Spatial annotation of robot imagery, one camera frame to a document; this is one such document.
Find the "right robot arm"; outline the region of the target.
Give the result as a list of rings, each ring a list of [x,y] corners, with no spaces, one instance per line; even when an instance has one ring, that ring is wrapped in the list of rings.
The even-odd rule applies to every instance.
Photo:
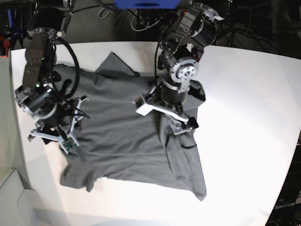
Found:
[[[37,0],[27,32],[31,42],[25,50],[26,65],[22,85],[15,90],[16,102],[28,115],[38,119],[38,131],[67,138],[70,129],[61,125],[75,113],[75,94],[80,80],[79,62],[70,45],[62,38],[70,23],[73,0]],[[63,44],[75,64],[75,79],[67,79],[60,89],[55,85],[61,75],[54,71],[56,42]]]

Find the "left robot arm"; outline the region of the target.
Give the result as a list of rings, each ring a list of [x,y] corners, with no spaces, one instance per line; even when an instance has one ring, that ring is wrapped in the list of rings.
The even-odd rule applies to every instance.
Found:
[[[162,33],[158,69],[161,99],[167,108],[168,125],[174,135],[188,133],[198,127],[196,119],[183,110],[192,80],[204,48],[217,36],[217,22],[225,19],[230,8],[226,0],[189,0],[179,8]]]

